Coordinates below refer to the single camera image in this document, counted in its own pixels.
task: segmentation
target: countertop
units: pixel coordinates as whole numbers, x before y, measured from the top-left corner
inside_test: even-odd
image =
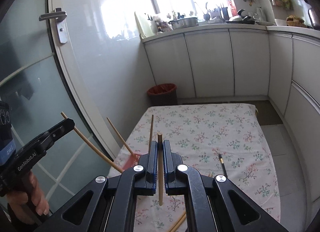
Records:
[[[201,30],[215,30],[215,29],[252,29],[252,30],[264,30],[269,32],[286,32],[286,33],[297,33],[302,35],[307,35],[313,38],[320,39],[320,31],[308,29],[308,28],[301,28],[301,27],[292,27],[292,26],[261,26],[261,25],[246,25],[246,24],[209,24],[209,25],[201,25],[201,26],[193,26],[188,28],[182,28],[173,30],[166,33],[160,33],[154,36],[147,37],[142,39],[142,42],[148,42],[157,40],[160,38],[172,36],[175,34],[181,33],[189,33]]]

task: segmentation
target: plate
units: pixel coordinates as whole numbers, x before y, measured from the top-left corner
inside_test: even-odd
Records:
[[[274,23],[271,22],[264,22],[264,21],[256,21],[256,23],[258,25],[262,25],[262,26],[272,26]]]

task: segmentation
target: human hand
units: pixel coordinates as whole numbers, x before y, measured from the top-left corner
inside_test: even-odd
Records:
[[[29,180],[33,186],[31,193],[31,201],[36,206],[38,215],[47,215],[49,213],[49,203],[45,199],[43,191],[40,189],[38,179],[30,172]],[[32,225],[34,221],[24,212],[21,205],[28,202],[28,195],[22,191],[11,191],[7,193],[7,201],[16,215],[16,217],[23,223]]]

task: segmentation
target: blue label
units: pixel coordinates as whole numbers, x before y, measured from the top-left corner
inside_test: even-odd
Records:
[[[4,165],[7,160],[10,158],[10,156],[13,154],[13,152],[16,149],[16,144],[14,143],[14,140],[12,139],[10,143],[6,145],[5,148],[3,148],[0,151],[0,166]]]

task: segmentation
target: silver screw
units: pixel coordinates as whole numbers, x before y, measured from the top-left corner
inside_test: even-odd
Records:
[[[178,170],[179,171],[186,171],[187,169],[188,169],[188,166],[186,166],[185,164],[178,165]]]
[[[226,179],[227,179],[227,178],[226,178],[224,175],[222,175],[222,174],[217,175],[217,177],[216,177],[216,180],[217,180],[218,182],[225,182]]]
[[[136,165],[136,166],[133,167],[133,169],[134,169],[135,171],[142,171],[142,170],[143,170],[143,166],[141,166],[141,165]]]
[[[103,183],[106,181],[106,177],[104,176],[99,176],[96,178],[96,183]]]

